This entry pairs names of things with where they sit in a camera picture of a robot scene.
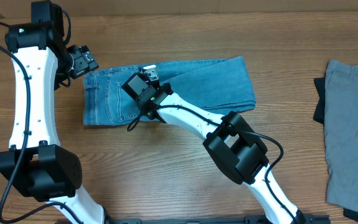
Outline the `light blue denim jeans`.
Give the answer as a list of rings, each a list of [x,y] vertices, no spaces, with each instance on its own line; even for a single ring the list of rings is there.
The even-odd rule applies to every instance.
[[[121,126],[139,115],[135,101],[121,88],[143,66],[126,65],[87,73],[84,79],[86,126]],[[161,84],[169,83],[185,101],[226,115],[249,111],[256,99],[242,56],[224,59],[160,62]]]

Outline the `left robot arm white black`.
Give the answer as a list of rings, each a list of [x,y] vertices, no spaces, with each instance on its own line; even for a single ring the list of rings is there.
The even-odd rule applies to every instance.
[[[67,19],[59,5],[36,1],[29,23],[9,27],[15,117],[9,149],[0,152],[0,173],[9,188],[43,208],[55,207],[72,223],[108,223],[104,207],[83,187],[78,156],[62,148],[55,125],[55,90],[98,67],[87,46],[70,45]]]

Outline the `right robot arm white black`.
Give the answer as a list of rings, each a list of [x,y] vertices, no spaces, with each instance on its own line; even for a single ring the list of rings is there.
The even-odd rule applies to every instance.
[[[161,85],[150,73],[133,74],[122,89],[140,110],[128,131],[143,116],[189,131],[203,140],[207,153],[228,179],[252,192],[270,223],[305,223],[304,214],[291,203],[272,174],[279,159],[269,161],[264,142],[270,141],[283,151],[278,141],[255,132],[239,113],[215,114],[190,104],[169,83]]]

